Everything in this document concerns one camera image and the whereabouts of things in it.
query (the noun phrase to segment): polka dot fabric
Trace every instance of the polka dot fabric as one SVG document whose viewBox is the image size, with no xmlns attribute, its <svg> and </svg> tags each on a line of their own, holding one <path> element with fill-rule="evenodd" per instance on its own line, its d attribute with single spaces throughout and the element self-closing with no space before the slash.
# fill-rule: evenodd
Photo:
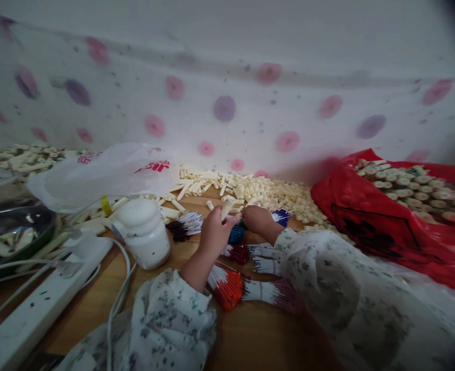
<svg viewBox="0 0 455 371">
<path fill-rule="evenodd" d="M 0 60 L 0 146 L 146 142 L 199 168 L 308 183 L 369 147 L 384 158 L 455 164 L 450 69 L 368 76 L 329 65 L 322 73 L 276 43 L 271 56 L 221 56 L 215 45 L 190 50 L 181 35 L 157 48 L 154 36 L 127 42 L 85 27 L 40 28 L 35 38 L 26 27 L 0 15 L 2 41 L 24 50 Z M 253 40 L 254 50 L 267 42 Z"/>
</svg>

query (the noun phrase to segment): white plastic bag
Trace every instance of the white plastic bag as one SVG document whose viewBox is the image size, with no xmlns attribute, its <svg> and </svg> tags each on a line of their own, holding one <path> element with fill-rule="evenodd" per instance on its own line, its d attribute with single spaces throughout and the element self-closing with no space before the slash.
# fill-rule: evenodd
<svg viewBox="0 0 455 371">
<path fill-rule="evenodd" d="M 67 158 L 28 181 L 30 192 L 51 210 L 75 213 L 107 194 L 165 194 L 179 179 L 179 163 L 146 143 L 115 144 L 104 152 Z"/>
</svg>

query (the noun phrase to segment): white fabric backdrop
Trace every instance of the white fabric backdrop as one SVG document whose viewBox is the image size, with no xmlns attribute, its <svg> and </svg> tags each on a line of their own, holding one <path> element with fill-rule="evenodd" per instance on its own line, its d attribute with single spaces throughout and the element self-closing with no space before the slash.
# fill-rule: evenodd
<svg viewBox="0 0 455 371">
<path fill-rule="evenodd" d="M 455 164 L 453 14 L 438 0 L 0 1 L 15 22 L 0 19 L 0 146 L 144 141 L 308 182 L 367 147 Z"/>
</svg>

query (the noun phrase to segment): yellow label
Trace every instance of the yellow label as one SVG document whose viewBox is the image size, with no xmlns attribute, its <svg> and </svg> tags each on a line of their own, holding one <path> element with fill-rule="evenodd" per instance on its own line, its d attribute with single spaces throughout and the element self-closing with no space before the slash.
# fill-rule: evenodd
<svg viewBox="0 0 455 371">
<path fill-rule="evenodd" d="M 106 216 L 112 214 L 110 203 L 107 201 L 107 195 L 102 196 L 102 199 L 100 200 L 100 206 L 102 207 L 102 210 L 105 212 Z"/>
</svg>

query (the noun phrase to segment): white bottle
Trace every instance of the white bottle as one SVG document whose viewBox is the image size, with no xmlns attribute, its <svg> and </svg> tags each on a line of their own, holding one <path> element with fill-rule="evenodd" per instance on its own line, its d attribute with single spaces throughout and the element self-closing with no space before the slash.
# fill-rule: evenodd
<svg viewBox="0 0 455 371">
<path fill-rule="evenodd" d="M 152 200 L 128 201 L 116 211 L 112 224 L 141 268 L 155 269 L 169 257 L 171 244 L 159 208 Z"/>
</svg>

